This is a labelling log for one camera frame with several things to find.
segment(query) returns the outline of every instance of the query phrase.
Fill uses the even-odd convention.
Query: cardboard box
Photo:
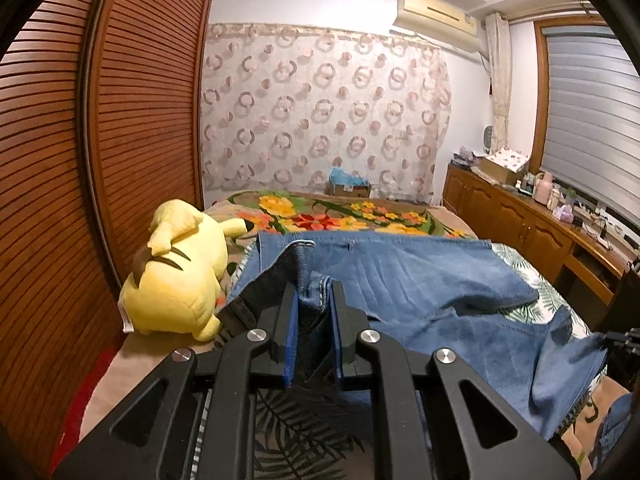
[[[342,184],[330,184],[329,191],[334,196],[369,198],[371,186],[343,186]]]
[[[525,170],[522,169],[519,172],[515,173],[514,171],[508,170],[502,166],[499,166],[495,162],[490,161],[488,158],[484,157],[480,161],[479,166],[480,171],[493,177],[500,184],[508,184],[509,186],[515,186],[517,180],[521,180],[525,174]]]

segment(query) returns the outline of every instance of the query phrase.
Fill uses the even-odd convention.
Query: triangular cutout
[[[167,386],[168,382],[164,379],[156,381],[116,422],[111,434],[134,446],[146,446]]]
[[[518,430],[469,380],[460,382],[460,391],[471,414],[480,446],[485,449],[516,438]]]

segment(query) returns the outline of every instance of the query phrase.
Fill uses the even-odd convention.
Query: pink bottle
[[[542,179],[536,180],[536,189],[533,193],[533,200],[544,204],[546,206],[551,196],[551,190],[554,188],[554,176],[545,171],[545,176]]]

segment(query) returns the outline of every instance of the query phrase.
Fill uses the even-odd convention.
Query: white wall
[[[533,22],[511,25],[511,107],[509,147],[531,153],[538,110],[538,52]]]
[[[209,23],[287,23],[389,34],[398,0],[213,0]],[[451,79],[449,131],[438,153],[433,189],[439,199],[447,164],[462,144],[482,148],[482,131],[491,124],[489,77],[479,54],[444,51]]]

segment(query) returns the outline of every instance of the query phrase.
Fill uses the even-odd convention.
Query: window blind
[[[542,170],[640,224],[640,77],[609,27],[543,29],[549,111]]]

